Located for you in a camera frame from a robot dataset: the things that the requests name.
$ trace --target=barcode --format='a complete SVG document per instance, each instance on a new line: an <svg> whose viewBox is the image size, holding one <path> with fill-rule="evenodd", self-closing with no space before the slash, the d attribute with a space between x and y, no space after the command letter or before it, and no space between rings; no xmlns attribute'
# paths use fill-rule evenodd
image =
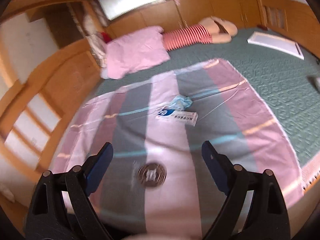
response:
<svg viewBox="0 0 320 240"><path fill-rule="evenodd" d="M174 117L177 119L182 119L182 120L191 120L192 119L192 117L181 116L181 115L175 115Z"/></svg>

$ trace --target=black clamp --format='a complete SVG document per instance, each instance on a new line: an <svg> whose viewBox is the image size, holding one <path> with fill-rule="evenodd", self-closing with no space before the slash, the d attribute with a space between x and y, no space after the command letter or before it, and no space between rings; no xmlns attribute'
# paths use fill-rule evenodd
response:
<svg viewBox="0 0 320 240"><path fill-rule="evenodd" d="M202 156L218 189L227 196L204 240L290 239L287 209L271 170L260 174L248 172L239 164L233 165L225 155L218 154L209 141L202 145ZM69 172L59 174L45 171L32 197L26 239L121 239L117 234L110 235L88 199L97 190L112 157L112 145L106 143L83 166L77 165ZM232 236L248 190L254 190L254 193L247 220L242 232ZM80 233L68 221L62 191L69 194Z"/></svg>

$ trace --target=cabinet door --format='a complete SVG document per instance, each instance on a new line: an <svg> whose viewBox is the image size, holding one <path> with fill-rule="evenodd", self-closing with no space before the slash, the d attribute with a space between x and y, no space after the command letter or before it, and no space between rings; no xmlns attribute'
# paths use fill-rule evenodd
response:
<svg viewBox="0 0 320 240"><path fill-rule="evenodd" d="M164 32L177 30L182 24L173 0L148 6L140 12L147 26L159 25Z"/></svg>
<svg viewBox="0 0 320 240"><path fill-rule="evenodd" d="M110 24L110 28L116 37L145 28L146 24L139 11L129 12L128 15Z"/></svg>
<svg viewBox="0 0 320 240"><path fill-rule="evenodd" d="M175 0L184 25L191 26L213 16L210 0Z"/></svg>
<svg viewBox="0 0 320 240"><path fill-rule="evenodd" d="M260 11L257 0L240 0L244 24L246 28L253 28L261 24Z"/></svg>
<svg viewBox="0 0 320 240"><path fill-rule="evenodd" d="M234 23L238 29L244 28L239 0L210 0L214 16Z"/></svg>

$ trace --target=pink striped cloth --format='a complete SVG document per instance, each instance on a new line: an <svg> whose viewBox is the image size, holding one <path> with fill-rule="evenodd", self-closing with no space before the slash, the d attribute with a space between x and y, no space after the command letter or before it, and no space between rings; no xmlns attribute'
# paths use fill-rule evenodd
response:
<svg viewBox="0 0 320 240"><path fill-rule="evenodd" d="M195 43L211 43L211 41L210 33L200 24L163 34L166 50L179 49Z"/></svg>

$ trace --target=coin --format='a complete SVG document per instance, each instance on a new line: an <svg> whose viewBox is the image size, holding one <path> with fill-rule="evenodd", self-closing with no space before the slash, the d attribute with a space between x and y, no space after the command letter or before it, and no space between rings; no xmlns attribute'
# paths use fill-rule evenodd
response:
<svg viewBox="0 0 320 240"><path fill-rule="evenodd" d="M159 163L147 163L138 171L138 181L145 187L157 187L165 181L167 171Z"/></svg>

